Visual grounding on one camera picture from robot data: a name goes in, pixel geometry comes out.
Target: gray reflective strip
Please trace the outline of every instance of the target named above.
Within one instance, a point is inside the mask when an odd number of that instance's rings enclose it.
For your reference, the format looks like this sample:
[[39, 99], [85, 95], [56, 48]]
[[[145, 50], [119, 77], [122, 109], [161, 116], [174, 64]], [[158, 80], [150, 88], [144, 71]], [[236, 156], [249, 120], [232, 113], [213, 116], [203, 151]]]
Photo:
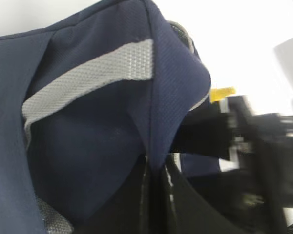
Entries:
[[105, 85], [120, 80], [152, 78], [151, 39], [129, 43], [113, 52], [94, 58], [64, 73], [25, 101], [22, 113], [30, 142], [30, 126]]

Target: backpack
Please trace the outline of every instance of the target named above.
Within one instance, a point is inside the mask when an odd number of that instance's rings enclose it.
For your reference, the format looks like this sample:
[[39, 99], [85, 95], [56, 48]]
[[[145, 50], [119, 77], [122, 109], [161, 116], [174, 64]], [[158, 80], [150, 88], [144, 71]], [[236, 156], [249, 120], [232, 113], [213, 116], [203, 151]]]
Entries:
[[1, 37], [0, 234], [255, 233], [241, 203], [222, 209], [241, 172], [180, 140], [219, 112], [209, 93], [192, 40], [150, 0]]

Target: black fabric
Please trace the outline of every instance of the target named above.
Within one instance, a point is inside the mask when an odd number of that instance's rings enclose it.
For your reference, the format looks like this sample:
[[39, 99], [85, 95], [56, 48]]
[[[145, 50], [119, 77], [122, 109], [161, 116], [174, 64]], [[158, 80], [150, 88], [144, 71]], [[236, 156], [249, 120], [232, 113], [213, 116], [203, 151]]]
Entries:
[[281, 192], [278, 188], [279, 181], [276, 176], [277, 167], [273, 145], [267, 144], [261, 139], [243, 97], [230, 97], [228, 104], [238, 123], [235, 130], [243, 136], [245, 142], [251, 143], [251, 151], [253, 152], [246, 155], [242, 153], [239, 158], [240, 165], [250, 171], [261, 188], [262, 195], [266, 200], [267, 223], [271, 232], [275, 234], [286, 233], [286, 221], [282, 209]]
[[233, 135], [228, 127], [228, 118], [225, 113], [212, 114], [199, 123], [181, 125], [170, 151], [229, 160], [228, 148], [232, 145]]
[[205, 176], [220, 172], [219, 159], [214, 157], [180, 154], [180, 164], [185, 177]]
[[162, 173], [164, 183], [171, 184], [172, 194], [166, 196], [173, 199], [168, 212], [173, 218], [168, 226], [176, 227], [180, 234], [243, 234], [245, 233], [225, 219], [217, 210], [209, 205], [179, 173], [171, 158], [167, 159], [167, 171]]
[[147, 148], [154, 184], [151, 188], [150, 218], [154, 226], [161, 226], [160, 172], [167, 153], [188, 111], [203, 101], [210, 89], [210, 76], [198, 57], [180, 42], [171, 26], [152, 1], [144, 1], [149, 13], [149, 24], [154, 39], [154, 81], [151, 89], [152, 105], [149, 115], [139, 115], [136, 123], [148, 121], [150, 126], [139, 126], [142, 136], [150, 136]]
[[192, 187], [225, 218], [250, 233], [269, 233], [261, 190], [244, 170], [188, 178]]
[[119, 190], [73, 234], [147, 234], [149, 168], [140, 156]]

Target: navy blue bag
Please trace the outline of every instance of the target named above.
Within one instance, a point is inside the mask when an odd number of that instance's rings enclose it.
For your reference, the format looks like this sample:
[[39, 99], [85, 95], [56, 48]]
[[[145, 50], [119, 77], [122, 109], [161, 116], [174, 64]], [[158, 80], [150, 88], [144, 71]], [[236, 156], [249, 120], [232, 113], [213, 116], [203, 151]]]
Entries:
[[186, 39], [150, 0], [0, 38], [0, 234], [243, 233], [168, 156], [209, 105]]

